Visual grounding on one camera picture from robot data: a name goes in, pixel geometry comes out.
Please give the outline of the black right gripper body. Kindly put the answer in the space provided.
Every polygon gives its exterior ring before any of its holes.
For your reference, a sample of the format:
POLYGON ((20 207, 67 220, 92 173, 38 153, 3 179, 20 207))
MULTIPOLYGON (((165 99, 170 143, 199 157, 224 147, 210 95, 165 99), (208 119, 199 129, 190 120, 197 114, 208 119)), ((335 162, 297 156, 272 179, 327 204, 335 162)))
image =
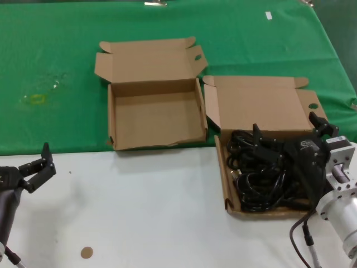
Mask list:
POLYGON ((322 141, 311 135, 285 140, 283 152, 292 175, 297 179, 312 208, 316 208, 326 190, 327 153, 322 141))

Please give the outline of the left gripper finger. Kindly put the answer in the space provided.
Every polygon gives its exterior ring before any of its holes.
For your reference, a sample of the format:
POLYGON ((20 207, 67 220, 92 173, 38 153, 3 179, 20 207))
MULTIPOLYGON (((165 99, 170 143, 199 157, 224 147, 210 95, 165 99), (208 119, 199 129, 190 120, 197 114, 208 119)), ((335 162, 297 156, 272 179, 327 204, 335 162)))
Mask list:
POLYGON ((19 172, 22 176, 18 186, 28 191, 35 192, 56 174, 52 153, 49 144, 44 143, 41 158, 20 166, 19 172))

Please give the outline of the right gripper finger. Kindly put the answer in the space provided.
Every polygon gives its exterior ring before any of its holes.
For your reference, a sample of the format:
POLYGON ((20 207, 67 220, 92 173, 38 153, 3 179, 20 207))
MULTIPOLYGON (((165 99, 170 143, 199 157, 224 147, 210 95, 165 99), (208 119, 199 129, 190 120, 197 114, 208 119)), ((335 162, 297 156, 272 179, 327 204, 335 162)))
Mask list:
POLYGON ((281 168, 284 162, 283 142, 263 136, 258 125, 253 124, 253 157, 256 160, 281 168))
POLYGON ((319 117, 315 112, 309 113, 309 120, 313 125, 317 137, 328 135, 331 138, 339 136, 339 128, 330 124, 326 118, 319 117))

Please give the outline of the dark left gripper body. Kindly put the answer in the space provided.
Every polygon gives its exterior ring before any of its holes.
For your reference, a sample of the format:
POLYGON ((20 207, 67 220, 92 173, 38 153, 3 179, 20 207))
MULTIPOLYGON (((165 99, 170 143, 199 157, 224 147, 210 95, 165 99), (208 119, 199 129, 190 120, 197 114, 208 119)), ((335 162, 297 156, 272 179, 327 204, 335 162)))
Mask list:
POLYGON ((1 244, 6 245, 20 204, 23 175, 17 167, 1 167, 1 244))

